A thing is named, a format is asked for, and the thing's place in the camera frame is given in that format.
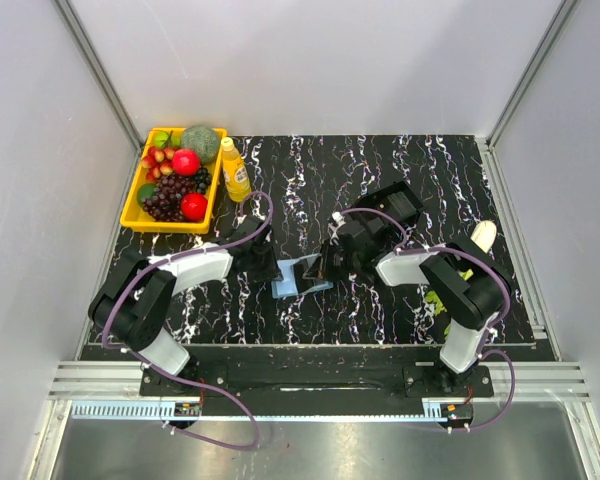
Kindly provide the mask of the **blue card holder wallet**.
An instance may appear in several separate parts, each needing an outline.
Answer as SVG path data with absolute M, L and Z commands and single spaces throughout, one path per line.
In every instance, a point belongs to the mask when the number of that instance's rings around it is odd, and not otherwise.
M 330 281 L 304 277 L 317 258 L 318 254 L 313 254 L 297 259 L 278 260 L 280 276 L 271 282 L 272 297 L 282 299 L 331 289 L 334 284 Z

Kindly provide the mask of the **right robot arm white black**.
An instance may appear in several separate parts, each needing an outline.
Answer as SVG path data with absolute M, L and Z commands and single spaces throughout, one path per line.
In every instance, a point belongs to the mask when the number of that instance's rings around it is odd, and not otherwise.
M 402 241 L 386 252 L 372 248 L 372 222 L 380 228 L 393 225 Z M 321 255 L 320 273 L 328 278 L 347 267 L 371 270 L 388 287 L 427 285 L 449 315 L 446 340 L 435 375 L 437 388 L 449 396 L 460 394 L 471 382 L 469 369 L 482 358 L 491 329 L 511 307 L 510 276 L 489 256 L 497 236 L 494 222 L 479 222 L 469 236 L 434 246 L 409 249 L 408 235 L 398 220 L 371 208 L 349 208 L 332 214 L 329 253 Z

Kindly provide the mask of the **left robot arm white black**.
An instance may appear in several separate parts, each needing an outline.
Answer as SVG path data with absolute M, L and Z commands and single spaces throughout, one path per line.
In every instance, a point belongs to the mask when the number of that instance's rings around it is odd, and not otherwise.
M 163 370 L 162 383 L 173 394 L 193 390 L 194 360 L 165 327 L 172 298 L 199 285 L 247 273 L 262 282 L 280 277 L 271 223 L 246 217 L 226 239 L 205 242 L 172 255 L 124 254 L 91 301 L 88 317 L 143 361 Z

